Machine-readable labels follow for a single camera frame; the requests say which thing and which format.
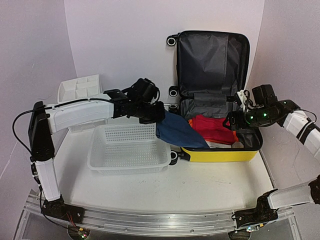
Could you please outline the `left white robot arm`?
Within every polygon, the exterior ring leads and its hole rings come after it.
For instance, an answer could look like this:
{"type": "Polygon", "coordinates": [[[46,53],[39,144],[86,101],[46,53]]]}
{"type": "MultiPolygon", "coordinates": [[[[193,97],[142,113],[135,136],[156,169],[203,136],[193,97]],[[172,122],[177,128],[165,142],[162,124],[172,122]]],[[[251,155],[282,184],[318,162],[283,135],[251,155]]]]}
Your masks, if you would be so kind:
{"type": "Polygon", "coordinates": [[[165,118],[160,90],[149,79],[140,78],[123,90],[110,89],[93,97],[45,105],[42,101],[31,110],[15,117],[30,114],[29,145],[22,144],[30,154],[32,177],[39,191],[40,213],[47,219],[80,223],[84,208],[66,204],[60,192],[54,166],[55,147],[52,134],[72,126],[97,120],[135,117],[141,124],[159,123],[165,118]]]}

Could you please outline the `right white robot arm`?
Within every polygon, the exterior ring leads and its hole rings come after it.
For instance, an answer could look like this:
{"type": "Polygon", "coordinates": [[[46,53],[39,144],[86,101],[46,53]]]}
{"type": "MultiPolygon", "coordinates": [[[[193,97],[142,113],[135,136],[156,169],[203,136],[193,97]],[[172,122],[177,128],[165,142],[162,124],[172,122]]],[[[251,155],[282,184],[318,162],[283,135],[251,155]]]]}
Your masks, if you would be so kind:
{"type": "MultiPolygon", "coordinates": [[[[230,112],[223,126],[230,130],[259,130],[274,124],[290,133],[299,146],[315,159],[320,158],[320,128],[315,119],[290,99],[279,100],[270,84],[240,90],[226,98],[240,106],[230,112]]],[[[235,229],[252,232],[278,219],[280,209],[305,204],[320,203],[320,178],[283,189],[273,189],[259,196],[256,206],[237,210],[232,215],[235,229]]]]}

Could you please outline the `white perforated plastic basket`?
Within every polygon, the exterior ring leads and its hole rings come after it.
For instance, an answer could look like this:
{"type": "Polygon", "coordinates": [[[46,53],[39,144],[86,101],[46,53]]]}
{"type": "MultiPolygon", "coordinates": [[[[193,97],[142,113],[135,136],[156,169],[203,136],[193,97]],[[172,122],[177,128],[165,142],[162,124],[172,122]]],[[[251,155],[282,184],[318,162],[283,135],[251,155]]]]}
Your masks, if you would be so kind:
{"type": "Polygon", "coordinates": [[[170,163],[170,145],[154,123],[100,125],[92,133],[87,166],[101,175],[158,173],[170,163]]]}

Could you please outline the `blue garment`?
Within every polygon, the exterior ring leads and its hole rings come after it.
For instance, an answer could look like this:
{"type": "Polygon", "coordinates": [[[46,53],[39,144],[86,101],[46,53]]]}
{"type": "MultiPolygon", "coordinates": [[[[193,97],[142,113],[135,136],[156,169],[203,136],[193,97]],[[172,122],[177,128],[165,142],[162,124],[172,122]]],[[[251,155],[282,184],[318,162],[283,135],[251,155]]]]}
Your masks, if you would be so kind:
{"type": "Polygon", "coordinates": [[[165,118],[156,123],[156,137],[168,144],[195,149],[209,149],[205,139],[180,115],[165,111],[165,118]]]}

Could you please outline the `yellow Pikachu hard-shell suitcase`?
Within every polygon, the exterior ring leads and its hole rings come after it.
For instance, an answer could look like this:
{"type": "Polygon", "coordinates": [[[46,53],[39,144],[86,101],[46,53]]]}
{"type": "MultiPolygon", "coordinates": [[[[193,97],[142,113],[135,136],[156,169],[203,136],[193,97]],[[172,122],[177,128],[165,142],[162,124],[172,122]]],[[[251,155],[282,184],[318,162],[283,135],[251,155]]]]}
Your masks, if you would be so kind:
{"type": "Polygon", "coordinates": [[[182,116],[206,141],[244,148],[181,147],[171,152],[172,163],[248,162],[263,145],[258,129],[223,127],[229,112],[243,111],[235,94],[245,89],[250,60],[250,42],[241,33],[185,30],[169,35],[166,43],[176,48],[177,84],[169,95],[179,96],[169,111],[182,116]]]}

